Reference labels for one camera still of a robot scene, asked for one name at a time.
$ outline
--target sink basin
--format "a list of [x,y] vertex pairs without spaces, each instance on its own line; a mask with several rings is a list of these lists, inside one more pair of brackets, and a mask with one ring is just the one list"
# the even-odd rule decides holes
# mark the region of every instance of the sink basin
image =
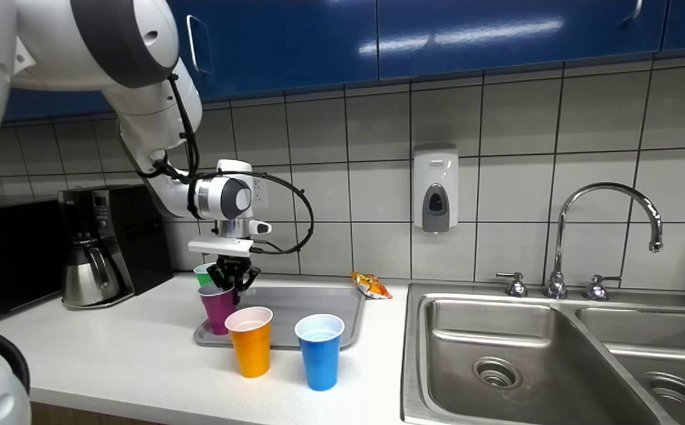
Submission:
[[610,302],[412,286],[407,422],[685,422],[685,295]]
[[577,314],[630,376],[685,422],[685,312],[586,306]]
[[658,422],[590,340],[549,304],[438,297],[421,324],[425,396],[512,422]]

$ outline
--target tile backsplash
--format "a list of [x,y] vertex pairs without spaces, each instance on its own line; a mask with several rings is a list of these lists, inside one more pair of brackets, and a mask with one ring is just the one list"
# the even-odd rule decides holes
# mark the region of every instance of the tile backsplash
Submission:
[[[199,131],[203,164],[243,158],[307,188],[317,234],[300,255],[257,257],[266,271],[345,276],[349,269],[414,282],[491,282],[554,268],[557,213],[588,181],[646,192],[667,220],[667,249],[626,195],[581,199],[566,237],[566,275],[623,275],[623,289],[685,291],[685,60],[400,82],[211,105]],[[412,226],[412,152],[460,152],[460,225]],[[15,123],[0,133],[0,205],[61,188],[139,181],[113,115]],[[273,240],[305,237],[294,195],[257,181]],[[211,225],[169,220],[176,264]]]

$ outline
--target wall-mounted soap dispenser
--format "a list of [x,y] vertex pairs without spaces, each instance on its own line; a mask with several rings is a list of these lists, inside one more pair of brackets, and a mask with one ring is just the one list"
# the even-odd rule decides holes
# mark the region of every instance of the wall-mounted soap dispenser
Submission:
[[414,154],[414,225],[431,234],[458,225],[458,152],[454,147]]

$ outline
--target black cable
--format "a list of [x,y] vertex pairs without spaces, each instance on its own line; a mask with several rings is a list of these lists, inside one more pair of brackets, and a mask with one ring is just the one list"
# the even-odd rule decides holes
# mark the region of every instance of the black cable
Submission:
[[26,357],[20,353],[18,345],[13,345],[8,338],[0,336],[0,357],[9,363],[13,373],[20,378],[20,383],[32,394],[32,368]]
[[257,177],[257,179],[270,179],[270,181],[275,181],[275,184],[280,184],[280,187],[294,192],[294,193],[302,201],[302,205],[305,205],[307,213],[309,213],[309,230],[307,230],[305,239],[299,240],[299,244],[295,244],[294,249],[289,249],[289,251],[281,251],[280,245],[266,240],[266,244],[273,245],[275,251],[266,251],[266,249],[254,245],[250,253],[260,253],[260,255],[292,255],[292,253],[299,253],[302,245],[307,245],[309,239],[314,237],[317,220],[314,220],[314,208],[312,208],[312,203],[309,203],[309,199],[305,195],[302,188],[299,188],[299,187],[294,187],[292,181],[286,181],[286,179],[281,179],[281,177],[275,177],[275,174],[270,174],[270,172],[242,172],[242,171],[199,172],[199,165],[201,165],[199,139],[196,139],[196,133],[195,133],[192,118],[188,115],[185,101],[183,101],[180,90],[177,90],[177,73],[173,73],[169,81],[170,81],[170,88],[173,88],[173,95],[176,95],[176,101],[177,101],[177,108],[180,108],[180,115],[183,115],[183,127],[185,127],[183,138],[185,138],[185,144],[188,144],[188,177],[180,174],[180,172],[170,165],[169,158],[153,164],[153,172],[152,172],[152,177],[157,177],[157,174],[169,174],[169,177],[173,177],[173,179],[177,179],[177,181],[183,181],[183,184],[190,184],[190,192],[188,192],[188,211],[190,211],[196,220],[201,220],[201,216],[199,216],[199,205],[196,205],[196,184],[199,184],[199,179],[214,179],[214,177],[223,177],[223,174],[248,174],[248,177]]
[[215,172],[203,172],[201,177],[203,179],[214,179],[214,177],[223,177],[223,174],[248,174],[248,177],[257,177],[257,179],[270,179],[270,181],[275,181],[275,184],[294,192],[302,201],[305,211],[309,213],[309,230],[307,230],[305,239],[299,240],[294,249],[286,249],[281,253],[273,253],[273,251],[262,251],[262,249],[255,245],[255,249],[250,249],[250,253],[260,253],[260,255],[292,255],[292,253],[299,253],[302,245],[309,244],[309,239],[314,237],[314,230],[317,230],[317,218],[314,218],[314,208],[312,208],[312,203],[309,203],[309,199],[305,195],[302,188],[299,188],[292,181],[286,181],[286,179],[281,179],[277,174],[270,174],[270,172],[215,171]]
[[185,127],[185,144],[188,144],[188,211],[201,220],[199,216],[199,205],[196,205],[196,184],[199,184],[199,165],[201,165],[201,152],[199,152],[199,141],[196,141],[196,133],[192,125],[192,118],[188,115],[185,101],[180,98],[180,88],[177,88],[177,73],[173,73],[170,77],[170,88],[180,108],[180,118],[183,118],[183,127]]

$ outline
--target white countertop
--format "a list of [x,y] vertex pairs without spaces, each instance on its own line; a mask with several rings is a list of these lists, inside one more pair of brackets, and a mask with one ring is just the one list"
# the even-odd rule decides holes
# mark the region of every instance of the white countertop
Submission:
[[[257,278],[257,286],[294,284]],[[28,360],[33,402],[152,422],[395,425],[407,286],[368,301],[358,345],[341,355],[341,383],[312,391],[300,353],[275,350],[262,378],[237,373],[231,347],[195,345],[206,318],[192,276],[112,310],[67,312],[60,301],[0,322]]]

